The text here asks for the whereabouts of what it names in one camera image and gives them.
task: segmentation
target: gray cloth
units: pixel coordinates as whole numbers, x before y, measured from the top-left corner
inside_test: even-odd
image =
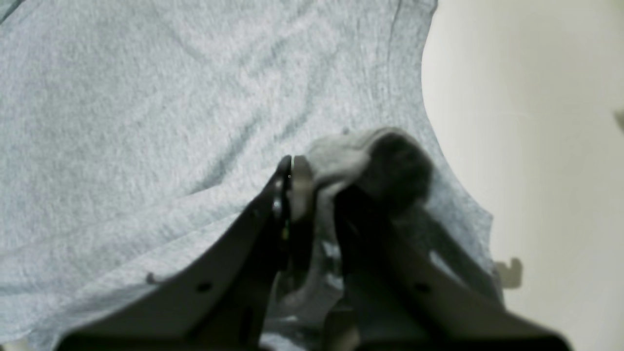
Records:
[[[426,212],[495,282],[491,215],[454,177],[422,103],[435,8],[23,2],[0,25],[0,342],[27,337],[51,351],[68,330],[153,291],[210,248],[286,154],[308,156],[326,188],[319,203],[331,201],[374,164],[362,141],[375,133],[404,131],[431,158]],[[341,134],[353,138],[321,139]],[[335,254],[319,243],[320,257]],[[432,259],[450,274],[461,266]],[[331,269],[319,270],[324,297],[311,304],[335,298]],[[299,308],[302,330],[318,322]],[[289,320],[263,340],[314,342],[287,331]]]

